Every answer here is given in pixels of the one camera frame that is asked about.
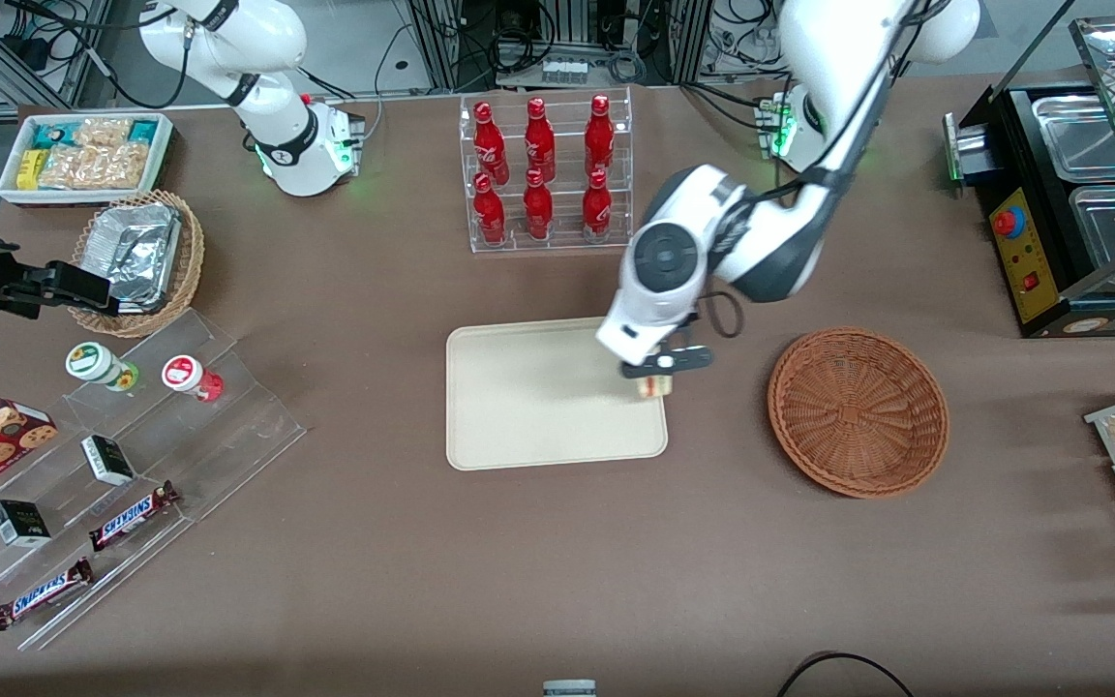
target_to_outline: coca-cola bottle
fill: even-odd
[[[476,157],[481,168],[489,173],[496,185],[503,186],[510,181],[510,165],[505,164],[502,129],[493,123],[493,107],[487,101],[477,101],[473,114],[476,114]]]
[[[592,97],[592,118],[588,119],[588,130],[583,132],[583,168],[592,176],[593,171],[610,172],[613,164],[613,122],[610,120],[610,98],[598,94]]]
[[[613,197],[605,188],[605,171],[592,171],[583,193],[583,239],[600,244],[610,238],[610,206]]]
[[[523,207],[527,212],[527,234],[544,242],[554,226],[554,199],[545,186],[544,173],[539,167],[527,171],[527,190],[523,193]]]
[[[473,207],[476,209],[476,224],[479,225],[484,244],[501,246],[505,244],[505,207],[502,206],[502,199],[493,191],[493,181],[487,173],[476,173],[473,183],[476,185]]]
[[[558,176],[558,151],[554,147],[554,127],[545,116],[545,100],[527,99],[527,130],[523,133],[527,149],[527,168],[539,168],[545,181]]]

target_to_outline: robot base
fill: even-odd
[[[258,147],[261,166],[279,188],[291,195],[316,195],[347,176],[359,173],[363,154],[363,119],[350,119],[346,112],[329,105],[312,103],[309,109],[318,116],[318,135],[290,166],[270,166]]]
[[[804,105],[808,100],[806,85],[794,85],[788,91],[774,94],[774,100],[762,101],[756,107],[756,124],[779,128],[777,133],[760,133],[759,148],[765,159],[782,158],[794,172],[808,168],[824,153],[824,134],[811,123]]]

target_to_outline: wicker basket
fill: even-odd
[[[118,318],[108,318],[105,314],[93,312],[81,312],[70,308],[71,317],[80,327],[89,331],[109,333],[118,336],[120,339],[138,339],[142,336],[149,336],[152,332],[163,329],[174,321],[192,304],[192,297],[195,296],[195,287],[201,281],[201,263],[204,261],[204,233],[201,231],[201,221],[192,215],[192,209],[187,206],[177,195],[167,191],[151,191],[148,194],[132,195],[123,202],[116,202],[114,206],[143,206],[145,203],[166,203],[183,215],[183,226],[180,231],[178,251],[174,253],[174,269],[169,287],[167,288],[168,300],[163,309],[152,314],[122,314]],[[71,263],[79,265],[85,256],[85,243],[88,243],[89,229],[93,228],[90,220],[85,225],[85,234],[80,235],[76,243],[76,251],[71,254]]]
[[[806,475],[859,498],[905,494],[941,464],[949,408],[906,348],[853,327],[802,337],[768,380],[768,418]]]

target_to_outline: snickers bar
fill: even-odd
[[[165,481],[163,485],[152,490],[149,495],[146,495],[140,502],[136,502],[134,506],[119,513],[118,516],[113,517],[107,524],[89,532],[89,540],[93,541],[93,551],[100,552],[101,550],[106,550],[112,542],[136,530],[138,525],[149,520],[154,513],[168,506],[172,502],[177,502],[177,500],[178,493],[174,491],[174,485],[168,480]]]
[[[64,592],[70,591],[71,588],[89,585],[89,583],[93,583],[93,568],[89,565],[89,561],[81,556],[80,561],[76,561],[75,567],[28,591],[27,596],[17,598],[14,603],[0,606],[0,631],[13,626],[14,622],[19,621],[19,618],[26,617],[32,610],[49,603]]]

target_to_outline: small black box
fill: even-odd
[[[6,498],[0,498],[0,535],[4,543],[14,546],[42,546],[49,542],[49,530],[37,506]]]
[[[93,467],[93,476],[98,481],[113,486],[132,484],[136,474],[132,472],[128,459],[124,458],[118,443],[110,441],[109,437],[93,434],[80,442],[80,447],[84,447],[85,459],[88,459],[89,467]]]

